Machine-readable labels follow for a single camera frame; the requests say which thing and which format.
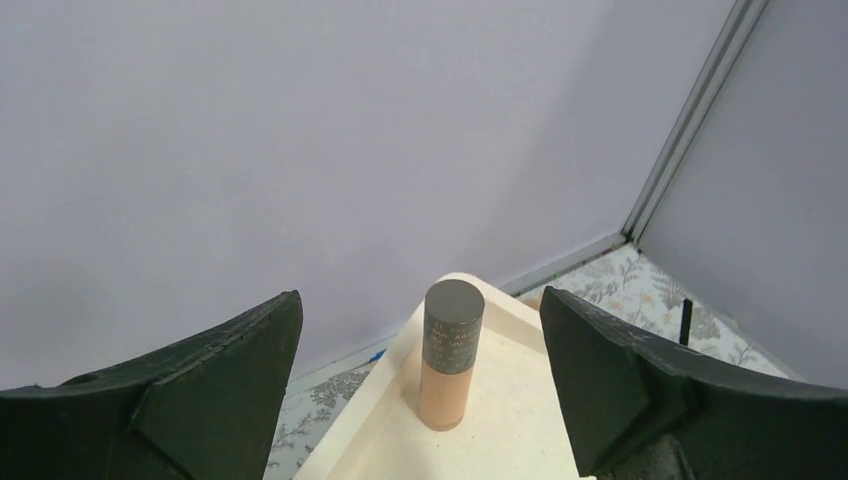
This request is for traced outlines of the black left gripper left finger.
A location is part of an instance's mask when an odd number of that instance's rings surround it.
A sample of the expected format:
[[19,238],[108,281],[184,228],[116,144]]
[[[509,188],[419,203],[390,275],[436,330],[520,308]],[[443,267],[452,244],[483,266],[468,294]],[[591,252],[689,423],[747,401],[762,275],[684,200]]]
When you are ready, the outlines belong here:
[[1,394],[5,479],[260,479],[303,325],[297,291],[55,387]]

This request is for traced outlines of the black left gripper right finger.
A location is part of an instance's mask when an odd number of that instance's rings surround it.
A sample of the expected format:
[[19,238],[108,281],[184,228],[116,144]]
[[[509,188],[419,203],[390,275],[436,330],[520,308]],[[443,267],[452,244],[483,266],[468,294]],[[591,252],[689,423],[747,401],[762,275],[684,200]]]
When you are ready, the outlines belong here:
[[847,393],[739,367],[549,287],[540,319],[578,472],[843,479]]

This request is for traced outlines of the white drawer organizer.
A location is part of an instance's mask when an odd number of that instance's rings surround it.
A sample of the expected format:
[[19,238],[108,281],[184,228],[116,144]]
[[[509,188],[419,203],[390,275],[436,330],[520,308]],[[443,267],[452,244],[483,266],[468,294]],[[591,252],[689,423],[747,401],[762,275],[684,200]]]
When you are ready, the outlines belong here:
[[418,416],[418,306],[296,478],[578,478],[538,313],[473,275],[448,277],[474,285],[486,302],[462,422],[434,431]]

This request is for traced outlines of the beige foundation bottle grey cap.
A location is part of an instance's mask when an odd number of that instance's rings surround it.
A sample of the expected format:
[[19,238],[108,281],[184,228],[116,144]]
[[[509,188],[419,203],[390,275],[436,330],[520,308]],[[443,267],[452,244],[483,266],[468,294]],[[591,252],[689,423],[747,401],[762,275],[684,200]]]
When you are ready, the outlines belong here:
[[432,430],[451,430],[464,418],[484,311],[482,293],[465,280],[441,280],[426,292],[419,417]]

